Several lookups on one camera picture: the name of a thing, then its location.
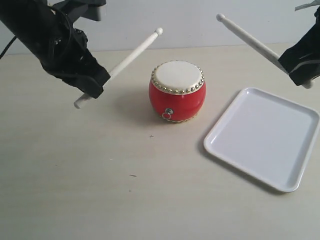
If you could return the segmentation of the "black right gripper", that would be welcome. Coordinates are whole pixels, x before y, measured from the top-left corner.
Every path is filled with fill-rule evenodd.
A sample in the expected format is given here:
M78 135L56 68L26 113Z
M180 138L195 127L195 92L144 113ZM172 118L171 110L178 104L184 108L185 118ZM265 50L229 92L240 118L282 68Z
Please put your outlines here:
M303 4L296 11L315 7L315 23L297 44L288 48L279 58L279 63L287 71L296 86L320 76L320 5Z

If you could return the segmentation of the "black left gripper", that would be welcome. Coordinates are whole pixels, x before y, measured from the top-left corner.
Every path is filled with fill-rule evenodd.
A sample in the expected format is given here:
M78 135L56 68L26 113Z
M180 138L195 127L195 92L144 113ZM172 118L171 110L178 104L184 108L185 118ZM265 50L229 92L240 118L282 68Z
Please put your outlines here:
M86 34L66 14L32 14L29 20L29 49L43 69L97 99L111 76L88 50Z

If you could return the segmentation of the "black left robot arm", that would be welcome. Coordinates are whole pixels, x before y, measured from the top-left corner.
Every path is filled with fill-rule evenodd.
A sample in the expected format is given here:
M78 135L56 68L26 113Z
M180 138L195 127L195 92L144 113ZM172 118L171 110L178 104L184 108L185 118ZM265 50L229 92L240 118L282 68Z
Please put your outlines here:
M46 0L2 0L0 20L49 75L96 99L111 76L88 50L84 31L73 24L80 17L100 21L98 9L106 4L62 0L50 6Z

